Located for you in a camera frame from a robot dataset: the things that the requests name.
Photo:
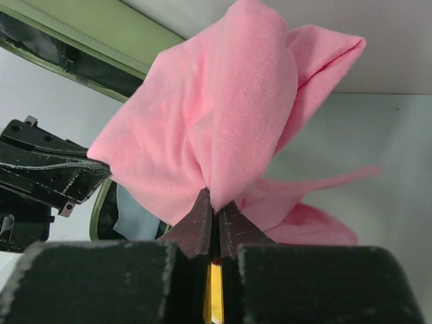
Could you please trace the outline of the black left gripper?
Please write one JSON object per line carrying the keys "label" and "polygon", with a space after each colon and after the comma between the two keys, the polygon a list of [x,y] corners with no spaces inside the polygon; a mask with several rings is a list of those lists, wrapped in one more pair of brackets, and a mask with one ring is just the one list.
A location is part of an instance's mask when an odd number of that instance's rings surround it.
{"label": "black left gripper", "polygon": [[[2,165],[97,165],[87,149],[37,126],[11,120],[1,133]],[[51,207],[68,216],[110,176],[106,168],[1,168],[1,251],[23,252],[46,242],[54,222]]]}

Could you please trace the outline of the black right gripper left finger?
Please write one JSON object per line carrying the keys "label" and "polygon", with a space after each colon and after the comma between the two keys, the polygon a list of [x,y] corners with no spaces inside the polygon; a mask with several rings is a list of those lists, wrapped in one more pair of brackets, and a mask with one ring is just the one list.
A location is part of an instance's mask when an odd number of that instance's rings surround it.
{"label": "black right gripper left finger", "polygon": [[212,216],[201,190],[155,241],[33,244],[1,291],[1,322],[210,323]]}

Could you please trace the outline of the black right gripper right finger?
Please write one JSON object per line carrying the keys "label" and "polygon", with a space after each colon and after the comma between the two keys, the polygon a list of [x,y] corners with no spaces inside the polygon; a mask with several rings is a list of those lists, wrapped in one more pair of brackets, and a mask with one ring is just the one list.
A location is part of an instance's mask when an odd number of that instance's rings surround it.
{"label": "black right gripper right finger", "polygon": [[234,203],[219,215],[225,323],[423,323],[399,262],[374,246],[277,244]]}

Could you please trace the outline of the yellow plastic basket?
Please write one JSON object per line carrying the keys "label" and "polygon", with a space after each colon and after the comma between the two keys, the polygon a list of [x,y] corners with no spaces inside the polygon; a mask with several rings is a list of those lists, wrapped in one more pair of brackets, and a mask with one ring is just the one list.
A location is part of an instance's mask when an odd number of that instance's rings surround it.
{"label": "yellow plastic basket", "polygon": [[223,323],[222,272],[219,265],[210,264],[207,270],[203,319],[205,323]]}

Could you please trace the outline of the grey garment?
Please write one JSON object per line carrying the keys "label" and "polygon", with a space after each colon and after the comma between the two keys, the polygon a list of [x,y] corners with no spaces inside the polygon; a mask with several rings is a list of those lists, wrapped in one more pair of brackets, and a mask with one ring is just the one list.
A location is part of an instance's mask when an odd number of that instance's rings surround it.
{"label": "grey garment", "polygon": [[152,241],[162,236],[167,224],[143,208],[122,186],[117,185],[118,218],[113,230],[127,240]]}

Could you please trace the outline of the green hard-shell suitcase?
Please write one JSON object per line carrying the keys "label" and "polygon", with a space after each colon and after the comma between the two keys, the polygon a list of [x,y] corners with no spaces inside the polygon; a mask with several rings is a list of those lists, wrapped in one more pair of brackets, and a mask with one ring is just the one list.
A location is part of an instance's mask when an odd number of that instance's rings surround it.
{"label": "green hard-shell suitcase", "polygon": [[[120,102],[141,85],[158,53],[182,37],[123,1],[2,1],[1,48]],[[13,169],[97,165],[2,165]],[[93,193],[92,240],[119,240],[116,184]]]}

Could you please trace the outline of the pink garment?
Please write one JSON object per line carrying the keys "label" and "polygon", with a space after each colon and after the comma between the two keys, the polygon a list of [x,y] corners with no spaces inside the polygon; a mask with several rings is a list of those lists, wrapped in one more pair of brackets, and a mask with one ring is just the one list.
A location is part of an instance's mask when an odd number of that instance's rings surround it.
{"label": "pink garment", "polygon": [[207,189],[235,202],[282,244],[355,245],[355,233],[306,205],[309,192],[377,173],[266,180],[270,162],[361,56],[366,41],[307,25],[290,30],[260,1],[237,1],[217,22],[158,54],[144,82],[90,146],[112,179],[175,225]]}

